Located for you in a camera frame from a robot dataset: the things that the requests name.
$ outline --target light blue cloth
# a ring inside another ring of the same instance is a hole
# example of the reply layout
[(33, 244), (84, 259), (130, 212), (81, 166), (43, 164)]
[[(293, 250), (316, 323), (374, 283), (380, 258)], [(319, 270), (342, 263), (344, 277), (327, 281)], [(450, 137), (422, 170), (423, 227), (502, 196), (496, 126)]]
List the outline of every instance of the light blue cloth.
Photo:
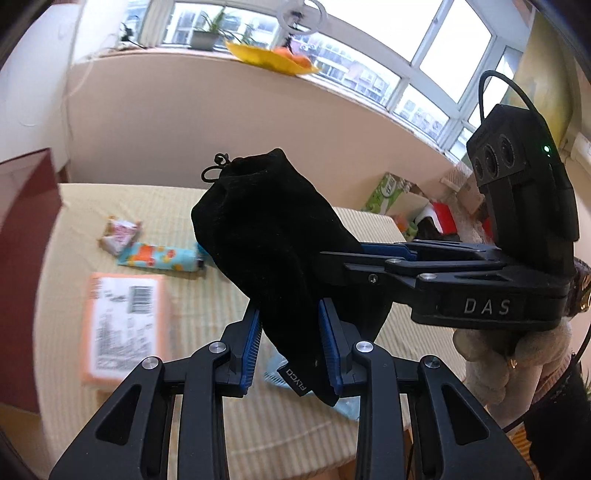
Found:
[[(277, 373), (277, 369), (286, 363), (287, 360), (285, 357), (275, 350), (275, 353), (267, 362), (265, 380), (276, 387), (289, 388), (290, 386)], [(359, 397), (340, 398), (333, 408), (348, 419), (359, 421)]]

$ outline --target camera lens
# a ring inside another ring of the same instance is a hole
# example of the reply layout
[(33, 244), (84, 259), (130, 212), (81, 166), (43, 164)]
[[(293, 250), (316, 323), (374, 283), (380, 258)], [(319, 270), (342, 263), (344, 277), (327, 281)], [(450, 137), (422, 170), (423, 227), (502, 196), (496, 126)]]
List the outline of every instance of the camera lens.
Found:
[(482, 164), (480, 163), (480, 159), (478, 158), (474, 160), (474, 171), (476, 172), (478, 180), (482, 180)]
[(488, 173), (494, 178), (499, 174), (499, 165), (496, 162), (496, 155), (490, 145), (484, 147), (484, 163)]
[(500, 147), (503, 162), (511, 168), (515, 164), (515, 153), (513, 152), (513, 145), (505, 135), (501, 135)]

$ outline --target red object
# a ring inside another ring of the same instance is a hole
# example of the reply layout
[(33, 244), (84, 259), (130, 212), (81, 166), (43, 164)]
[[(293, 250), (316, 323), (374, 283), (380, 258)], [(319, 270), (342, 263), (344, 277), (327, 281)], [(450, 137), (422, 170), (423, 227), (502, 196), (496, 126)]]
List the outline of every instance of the red object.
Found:
[(0, 163), (0, 402), (35, 413), (35, 298), (60, 208), (49, 149)]
[(486, 220), (482, 222), (482, 228), (484, 229), (484, 233), (488, 235), (488, 238), (493, 240), (494, 237), (492, 236), (491, 217), (486, 217)]
[(452, 235), (457, 233), (456, 222), (453, 219), (452, 212), (445, 203), (432, 203), (433, 210), (437, 214), (439, 224), (441, 224), (442, 235)]

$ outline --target black velvet bag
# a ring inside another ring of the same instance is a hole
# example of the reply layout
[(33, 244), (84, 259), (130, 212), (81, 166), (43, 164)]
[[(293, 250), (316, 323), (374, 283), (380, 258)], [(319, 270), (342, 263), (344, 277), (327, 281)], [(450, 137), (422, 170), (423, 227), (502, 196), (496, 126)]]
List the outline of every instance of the black velvet bag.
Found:
[(195, 237), (221, 272), (258, 304), (265, 334), (299, 379), (333, 405), (337, 397), (322, 351), (318, 301), (332, 297), (340, 318), (369, 340), (391, 304), (365, 286), (318, 281), (313, 266), (319, 252), (363, 250), (283, 150), (232, 162), (219, 157), (222, 166), (208, 168), (220, 168), (219, 179), (191, 212)]

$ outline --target yellow plate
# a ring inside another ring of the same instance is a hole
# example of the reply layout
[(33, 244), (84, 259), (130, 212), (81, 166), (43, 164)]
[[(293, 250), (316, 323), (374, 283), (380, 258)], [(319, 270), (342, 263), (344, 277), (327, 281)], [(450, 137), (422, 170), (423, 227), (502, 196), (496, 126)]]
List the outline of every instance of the yellow plate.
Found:
[(316, 67), (309, 69), (298, 65), (293, 60), (287, 59), (278, 53), (264, 48), (243, 45), (239, 43), (226, 42), (230, 52), (244, 63), (272, 70), (273, 72), (285, 73), (286, 75), (305, 75), (307, 73), (318, 73)]

